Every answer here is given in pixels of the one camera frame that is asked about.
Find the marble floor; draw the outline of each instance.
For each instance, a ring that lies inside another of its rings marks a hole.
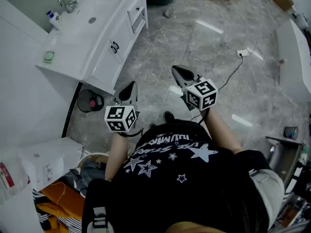
[[[165,18],[163,12],[169,7],[173,17]],[[267,155],[270,146],[265,136],[282,138],[285,126],[298,126],[297,141],[305,135],[304,142],[309,144],[307,104],[294,102],[279,86],[275,29],[287,19],[272,0],[175,0],[166,6],[148,6],[149,28],[138,37],[115,87],[137,82],[141,111],[137,128],[163,123],[166,110],[185,120],[199,114],[190,112],[179,98],[172,65],[194,67],[221,87],[241,63],[236,51],[248,49],[251,54],[220,91],[216,110],[246,149]],[[106,105],[113,104],[111,95],[91,89],[103,95]],[[232,115],[250,124],[241,124]],[[67,135],[87,151],[108,151],[111,133],[104,122],[104,109],[84,114],[75,106]],[[138,140],[129,138],[132,148]]]

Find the cabinet door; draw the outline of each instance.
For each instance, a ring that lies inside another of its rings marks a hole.
[[[113,88],[115,84],[116,76],[120,72],[122,66],[122,60],[118,56],[118,53],[111,47],[110,42],[105,47],[101,59],[96,65],[96,68],[92,74],[92,77],[105,85]]]
[[[125,15],[117,30],[110,39],[111,44],[117,49],[120,58],[125,61],[134,43],[134,35],[128,14]]]

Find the white sink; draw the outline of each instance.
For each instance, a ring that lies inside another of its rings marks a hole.
[[[73,13],[63,12],[63,28],[53,28],[43,45],[36,66],[82,80],[106,26],[122,0],[77,0]],[[53,63],[44,63],[47,51],[55,52]]]

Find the shoe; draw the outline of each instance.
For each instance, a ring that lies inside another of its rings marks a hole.
[[[163,118],[166,123],[172,123],[175,120],[173,113],[169,111],[164,112]]]
[[[152,128],[154,128],[155,126],[156,126],[155,123],[151,123],[151,124],[149,125],[149,129],[152,129]]]

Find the star print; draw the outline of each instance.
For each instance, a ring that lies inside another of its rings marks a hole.
[[[180,175],[180,174],[179,174],[177,180],[180,181],[180,182],[182,183],[182,182],[184,182],[184,181],[187,180],[185,176],[186,176],[185,174],[183,174],[183,175]]]
[[[156,137],[157,138],[159,138],[159,137],[163,137],[163,136],[165,136],[166,134],[159,134],[159,135],[157,135]]]
[[[194,152],[194,155],[191,158],[200,157],[205,162],[209,162],[209,155],[218,153],[218,151],[209,150],[208,144],[203,144],[199,149],[197,148],[188,148],[188,149]]]
[[[137,164],[137,163],[140,163],[140,162],[143,162],[143,160],[140,160],[139,158],[140,158],[140,156],[137,157],[136,159],[132,159],[132,158],[131,158],[131,161],[130,161],[128,164],[126,164],[126,165],[124,166],[124,168],[126,168],[127,166],[131,166],[131,169],[132,169],[132,172],[133,172],[133,171],[134,171],[134,168],[135,168],[135,166],[136,166],[136,164]]]
[[[175,158],[177,158],[176,153],[170,153],[169,159],[175,160]]]
[[[141,168],[141,170],[139,171],[139,174],[145,173],[149,178],[151,176],[151,170],[156,169],[156,166],[151,165],[151,160],[148,161],[146,164],[138,164],[138,166]]]

